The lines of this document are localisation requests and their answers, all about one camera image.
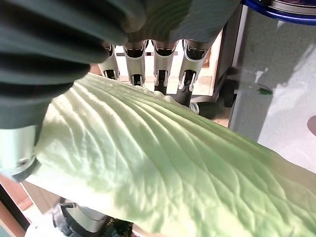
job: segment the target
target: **blue rim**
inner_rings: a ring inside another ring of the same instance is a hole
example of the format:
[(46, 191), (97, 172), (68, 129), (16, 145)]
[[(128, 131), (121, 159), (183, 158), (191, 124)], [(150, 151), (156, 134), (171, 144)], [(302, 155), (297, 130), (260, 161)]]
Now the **blue rim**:
[(299, 15), (299, 14), (292, 14), (292, 13), (277, 11), (273, 8), (261, 5), (255, 0), (243, 0), (242, 4), (254, 9), (255, 11), (263, 15), (266, 15), (268, 17), (271, 17), (277, 20), (301, 24), (301, 25), (316, 26), (316, 16)]

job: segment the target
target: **robotic hand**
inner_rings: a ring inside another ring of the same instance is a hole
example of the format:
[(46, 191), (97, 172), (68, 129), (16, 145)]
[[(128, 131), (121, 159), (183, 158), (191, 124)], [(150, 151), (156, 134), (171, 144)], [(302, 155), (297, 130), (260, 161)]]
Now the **robotic hand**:
[(188, 106), (204, 57), (238, 5), (238, 0), (2, 0), (0, 173), (22, 181), (33, 172), (33, 149), (48, 104), (83, 77), (89, 64), (100, 63), (105, 77), (119, 79), (114, 45), (124, 45), (130, 82), (142, 86), (144, 52), (153, 40), (155, 90), (166, 94), (174, 48), (187, 40), (176, 100)]
[(132, 223), (106, 216), (76, 203), (60, 203), (32, 223), (25, 237), (132, 237)]

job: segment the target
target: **gray metal panel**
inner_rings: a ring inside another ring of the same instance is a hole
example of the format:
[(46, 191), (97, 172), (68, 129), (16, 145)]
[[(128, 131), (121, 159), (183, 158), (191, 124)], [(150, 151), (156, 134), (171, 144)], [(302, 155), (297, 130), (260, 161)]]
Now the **gray metal panel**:
[(241, 12), (242, 12), (242, 5), (240, 5), (235, 10), (235, 12), (233, 13), (231, 18), (225, 25), (223, 35), (222, 35), (222, 44), (221, 44), (221, 51), (220, 51), (220, 56), (219, 56), (218, 69), (216, 73), (216, 79), (220, 79), (220, 77), (227, 71), (227, 69), (233, 63)]
[[(240, 88), (230, 129), (316, 172), (316, 27), (249, 10), (240, 53)], [(261, 95), (258, 82), (273, 95)]]

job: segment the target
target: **wooden frame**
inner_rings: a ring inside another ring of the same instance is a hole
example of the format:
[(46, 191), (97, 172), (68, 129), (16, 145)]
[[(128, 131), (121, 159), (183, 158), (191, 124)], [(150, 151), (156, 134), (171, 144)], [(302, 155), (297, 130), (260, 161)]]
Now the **wooden frame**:
[(33, 204), (42, 214), (48, 213), (60, 200), (60, 196), (42, 189), (34, 184), (23, 181), (22, 186)]
[(11, 237), (24, 237), (25, 235), (25, 230), (14, 219), (2, 202), (0, 202), (0, 225)]
[(0, 184), (15, 202), (15, 204), (20, 208), (21, 211), (26, 210), (32, 205), (32, 201), (24, 191), (20, 183), (16, 183), (6, 177), (0, 175)]

